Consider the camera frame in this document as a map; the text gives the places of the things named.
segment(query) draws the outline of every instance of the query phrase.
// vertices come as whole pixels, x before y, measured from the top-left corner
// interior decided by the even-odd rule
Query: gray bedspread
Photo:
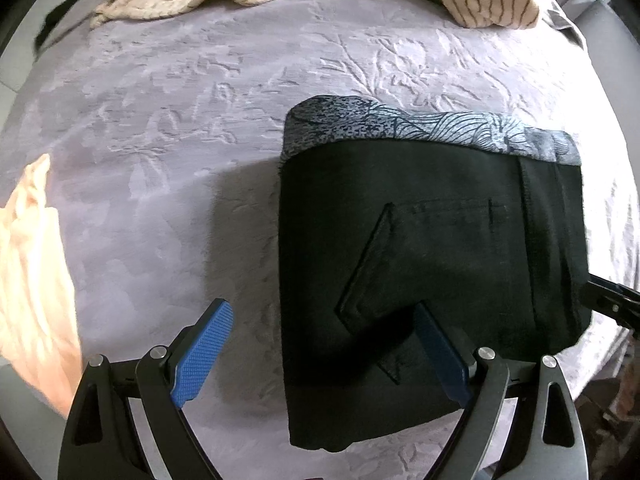
[[[82,0],[58,28],[0,137],[0,190],[52,158],[85,357],[137,358],[210,300],[236,325],[185,413],[225,479],[420,478],[459,414],[330,454],[292,447],[282,381],[277,206],[287,111],[317,94],[408,111],[508,113],[580,152],[590,270],[638,282],[638,199],[625,141],[587,54],[545,23],[460,28],[425,0],[215,1],[89,31]],[[601,316],[560,357],[577,394],[620,330]],[[148,447],[140,406],[141,438]],[[494,460],[504,442],[490,449]],[[150,462],[158,478],[157,452]]]

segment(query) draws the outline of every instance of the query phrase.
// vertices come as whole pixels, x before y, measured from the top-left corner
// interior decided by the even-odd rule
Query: bed sheet
[[[638,286],[638,197],[626,145],[587,54],[533,30],[456,25],[425,0],[213,1],[89,31],[81,0],[18,94],[0,136],[0,190],[52,158],[84,358],[167,344],[214,297],[236,325],[184,412],[227,480],[421,478],[452,413],[331,454],[289,444],[278,308],[278,164],[286,112],[316,94],[429,112],[514,114],[574,136],[590,271]],[[577,395],[624,333],[595,315],[559,355]],[[158,478],[139,403],[140,437]],[[506,406],[489,463],[499,457]]]

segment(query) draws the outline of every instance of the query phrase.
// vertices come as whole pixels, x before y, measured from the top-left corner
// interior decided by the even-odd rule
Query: white wall
[[[640,45],[603,2],[593,4],[575,23],[587,39],[591,62],[625,134],[640,184]]]

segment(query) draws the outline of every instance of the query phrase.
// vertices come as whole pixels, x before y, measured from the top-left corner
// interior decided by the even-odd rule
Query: mattress
[[[424,475],[459,412],[339,453],[289,443],[280,352],[277,211],[287,111],[317,94],[407,111],[513,114],[563,130],[582,159],[590,271],[638,286],[638,196],[588,54],[545,23],[464,29],[425,0],[215,0],[90,31],[81,0],[56,29],[0,136],[6,200],[50,153],[84,359],[168,344],[215,297],[236,325],[184,408],[225,479]],[[576,396],[625,333],[594,314],[559,362]],[[499,457],[503,410],[486,462]],[[168,478],[134,404],[157,478]]]

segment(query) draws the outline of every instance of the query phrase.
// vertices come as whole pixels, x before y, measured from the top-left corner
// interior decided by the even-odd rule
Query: folded black pants
[[[580,167],[418,140],[286,161],[280,296],[290,442],[338,451],[450,413],[420,300],[473,343],[537,360],[590,322]]]

